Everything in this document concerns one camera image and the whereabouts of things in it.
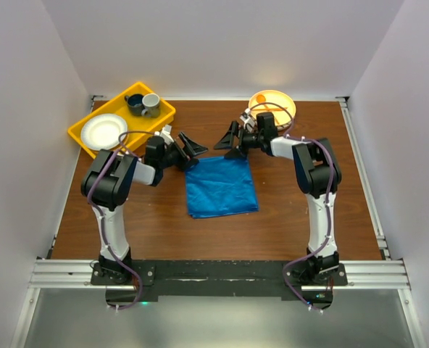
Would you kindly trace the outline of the blue cloth napkin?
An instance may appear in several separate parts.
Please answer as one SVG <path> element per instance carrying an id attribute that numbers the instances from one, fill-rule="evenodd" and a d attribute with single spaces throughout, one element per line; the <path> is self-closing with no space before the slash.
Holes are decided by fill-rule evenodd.
<path id="1" fill-rule="evenodd" d="M 249 161 L 207 157 L 185 171 L 188 214 L 194 219 L 257 212 Z"/>

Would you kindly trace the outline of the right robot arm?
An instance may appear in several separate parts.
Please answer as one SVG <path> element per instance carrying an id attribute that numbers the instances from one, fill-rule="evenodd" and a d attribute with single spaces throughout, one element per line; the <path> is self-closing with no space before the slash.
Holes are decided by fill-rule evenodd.
<path id="1" fill-rule="evenodd" d="M 226 134 L 214 145 L 226 149 L 226 159 L 243 159 L 250 149 L 261 149 L 271 157 L 292 160 L 296 181 L 305 195 L 309 213 L 307 255 L 285 265 L 286 277 L 300 285 L 323 284 L 339 267 L 335 240 L 334 205 L 341 170 L 329 140 L 280 135 L 271 112 L 259 113 L 256 125 L 243 113 L 240 126 L 233 121 Z"/>

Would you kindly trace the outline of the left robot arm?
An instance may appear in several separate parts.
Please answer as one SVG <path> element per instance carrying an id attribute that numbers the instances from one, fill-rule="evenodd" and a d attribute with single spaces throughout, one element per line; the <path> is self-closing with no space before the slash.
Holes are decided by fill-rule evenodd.
<path id="1" fill-rule="evenodd" d="M 99 150 L 81 183 L 81 194 L 96 216 L 101 240 L 98 265 L 94 271 L 116 284 L 136 282 L 130 245 L 125 235 L 124 203 L 133 183 L 157 186 L 169 167 L 186 171 L 199 163 L 208 148 L 183 132 L 176 141 L 168 130 L 154 133 L 146 141 L 142 158 L 120 149 Z"/>

